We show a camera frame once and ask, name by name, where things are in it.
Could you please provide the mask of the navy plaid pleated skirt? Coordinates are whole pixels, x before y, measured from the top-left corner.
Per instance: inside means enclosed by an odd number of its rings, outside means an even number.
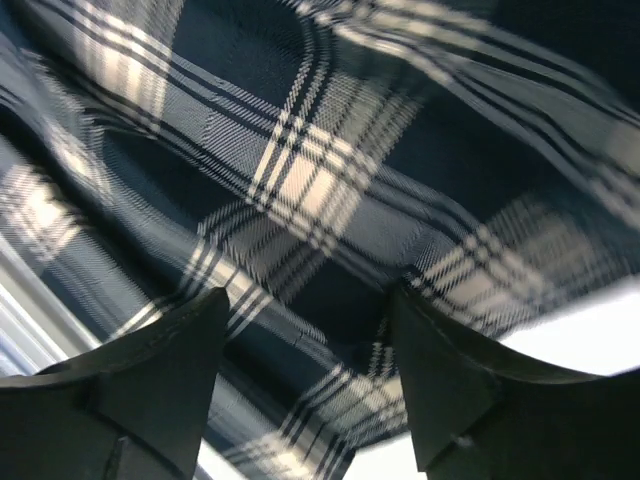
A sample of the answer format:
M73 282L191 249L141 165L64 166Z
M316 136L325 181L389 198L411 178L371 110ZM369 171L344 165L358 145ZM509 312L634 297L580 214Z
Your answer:
M635 1L5 1L1 234L94 345L216 287L206 445L408 428L390 292L489 338L639 276Z

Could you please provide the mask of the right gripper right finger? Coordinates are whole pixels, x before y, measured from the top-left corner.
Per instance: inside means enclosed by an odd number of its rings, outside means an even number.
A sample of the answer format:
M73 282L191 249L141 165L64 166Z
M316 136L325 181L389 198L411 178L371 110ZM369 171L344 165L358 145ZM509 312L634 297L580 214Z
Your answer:
M639 373L516 352L405 286L389 321L419 471L431 479L635 479Z

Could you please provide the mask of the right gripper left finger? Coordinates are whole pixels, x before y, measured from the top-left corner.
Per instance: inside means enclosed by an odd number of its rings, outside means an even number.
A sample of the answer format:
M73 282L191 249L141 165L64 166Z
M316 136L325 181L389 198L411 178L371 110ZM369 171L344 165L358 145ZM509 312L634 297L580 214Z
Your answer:
M216 288L97 349L2 379L2 478L192 478L228 318Z

